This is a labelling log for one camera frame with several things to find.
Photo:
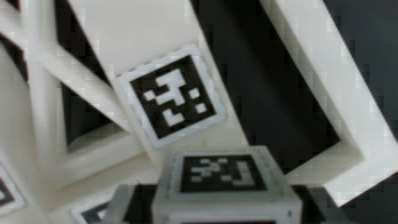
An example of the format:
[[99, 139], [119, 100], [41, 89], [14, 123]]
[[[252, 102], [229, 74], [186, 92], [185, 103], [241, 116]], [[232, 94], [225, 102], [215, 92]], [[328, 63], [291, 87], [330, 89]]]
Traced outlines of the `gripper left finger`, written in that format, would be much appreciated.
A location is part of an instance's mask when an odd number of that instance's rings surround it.
[[117, 186], [99, 224], [153, 224], [154, 184]]

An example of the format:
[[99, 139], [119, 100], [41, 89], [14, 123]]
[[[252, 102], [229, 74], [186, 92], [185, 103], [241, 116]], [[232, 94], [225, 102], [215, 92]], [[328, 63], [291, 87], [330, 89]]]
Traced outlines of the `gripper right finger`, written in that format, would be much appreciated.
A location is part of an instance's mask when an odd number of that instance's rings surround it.
[[321, 186], [293, 185], [302, 200], [300, 224], [355, 224]]

